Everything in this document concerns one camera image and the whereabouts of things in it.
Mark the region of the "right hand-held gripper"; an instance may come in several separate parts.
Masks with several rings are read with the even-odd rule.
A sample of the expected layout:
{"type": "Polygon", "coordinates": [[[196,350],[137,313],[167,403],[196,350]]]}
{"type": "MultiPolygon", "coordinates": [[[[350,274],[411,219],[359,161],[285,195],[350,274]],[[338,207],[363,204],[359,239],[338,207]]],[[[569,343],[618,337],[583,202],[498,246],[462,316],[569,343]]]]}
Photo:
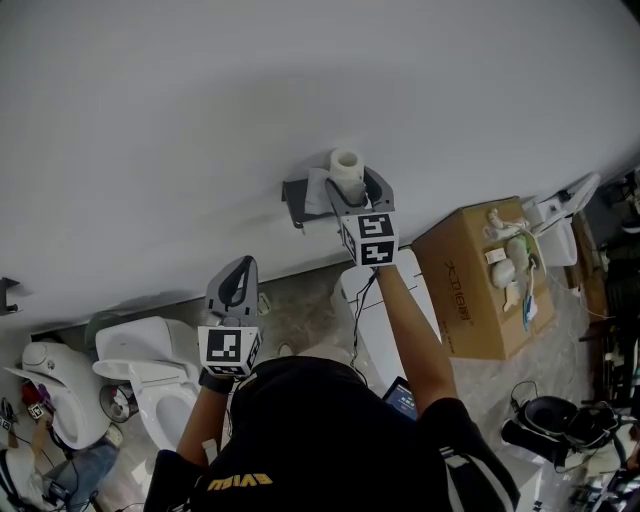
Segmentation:
{"type": "Polygon", "coordinates": [[[370,207],[351,205],[331,179],[325,181],[325,191],[353,262],[360,267],[389,266],[399,247],[393,189],[369,167],[364,168],[364,184],[370,207]]]}

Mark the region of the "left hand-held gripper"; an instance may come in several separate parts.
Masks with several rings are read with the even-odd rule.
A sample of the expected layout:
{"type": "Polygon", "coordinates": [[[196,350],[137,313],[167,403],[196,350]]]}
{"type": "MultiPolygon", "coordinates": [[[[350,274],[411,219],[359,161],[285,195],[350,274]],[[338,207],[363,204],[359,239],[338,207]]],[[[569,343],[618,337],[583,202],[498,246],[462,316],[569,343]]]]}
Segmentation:
{"type": "Polygon", "coordinates": [[[204,324],[197,329],[201,365],[218,377],[247,378],[262,347],[258,265],[237,258],[209,282],[204,324]]]}

